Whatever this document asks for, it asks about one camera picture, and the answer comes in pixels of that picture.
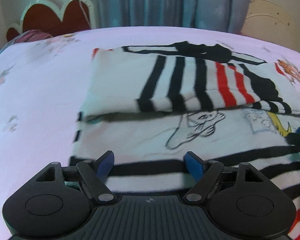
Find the brown padded headboard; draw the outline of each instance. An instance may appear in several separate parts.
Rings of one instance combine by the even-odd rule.
[[[20,28],[22,33],[28,30],[40,29],[53,36],[59,36],[89,30],[91,25],[87,20],[90,23],[88,5],[80,0],[71,0],[68,3],[62,21],[49,6],[36,3],[26,11],[23,21],[21,19],[20,24],[22,24],[22,26],[20,26]],[[7,41],[11,41],[19,34],[18,30],[14,27],[10,27],[6,34]]]

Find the headboard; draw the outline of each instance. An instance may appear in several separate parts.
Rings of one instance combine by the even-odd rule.
[[[25,8],[19,23],[11,24],[6,38],[11,41],[32,29],[59,36],[95,28],[96,13],[90,0],[68,0],[61,9],[50,0],[36,0]]]

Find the white bedsheet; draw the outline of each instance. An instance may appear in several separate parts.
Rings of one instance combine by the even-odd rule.
[[[91,30],[16,44],[0,55],[0,240],[10,237],[1,215],[5,200],[49,162],[66,166],[72,155],[75,120],[90,81],[92,49],[185,40],[219,43],[266,61],[282,59],[300,66],[299,53],[271,43],[177,27]]]

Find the curtain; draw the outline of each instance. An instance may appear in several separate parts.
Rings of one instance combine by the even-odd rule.
[[[239,33],[250,0],[100,0],[101,27],[179,26]]]

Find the silver screw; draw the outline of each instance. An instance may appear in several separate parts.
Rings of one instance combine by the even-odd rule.
[[[108,202],[108,201],[111,201],[114,199],[114,196],[111,195],[111,194],[108,194],[108,193],[104,193],[104,194],[101,194],[98,196],[98,199],[100,201],[105,201],[105,202]]]
[[[196,193],[192,193],[186,196],[186,199],[189,201],[199,201],[201,199],[201,196]]]

